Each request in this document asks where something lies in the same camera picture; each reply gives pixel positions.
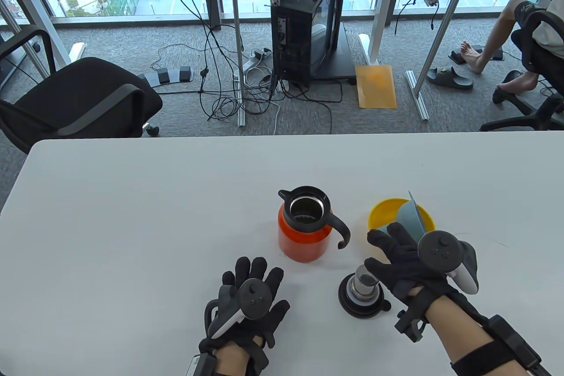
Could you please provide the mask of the person's left hand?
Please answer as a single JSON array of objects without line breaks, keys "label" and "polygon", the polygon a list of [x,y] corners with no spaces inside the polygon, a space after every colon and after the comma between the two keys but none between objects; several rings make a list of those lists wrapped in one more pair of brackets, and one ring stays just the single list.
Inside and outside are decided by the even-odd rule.
[{"label": "person's left hand", "polygon": [[267,261],[240,257],[223,274],[218,297],[204,311],[205,338],[192,365],[196,376],[259,376],[268,366],[264,348],[275,346],[274,333],[290,305],[275,302],[284,271],[267,270]]}]

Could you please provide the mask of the person's right hand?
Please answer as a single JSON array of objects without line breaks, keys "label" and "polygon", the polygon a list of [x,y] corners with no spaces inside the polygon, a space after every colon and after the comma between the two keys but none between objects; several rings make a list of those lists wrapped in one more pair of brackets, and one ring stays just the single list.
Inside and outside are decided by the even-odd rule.
[{"label": "person's right hand", "polygon": [[389,263],[385,264],[370,257],[364,261],[366,269],[406,307],[411,307],[417,295],[411,291],[417,288],[426,293],[426,299],[419,300],[423,313],[440,297],[448,297],[456,303],[463,297],[457,289],[447,283],[445,275],[433,271],[421,262],[417,244],[400,223],[388,225],[386,233],[381,230],[369,231],[367,241],[381,249]]}]

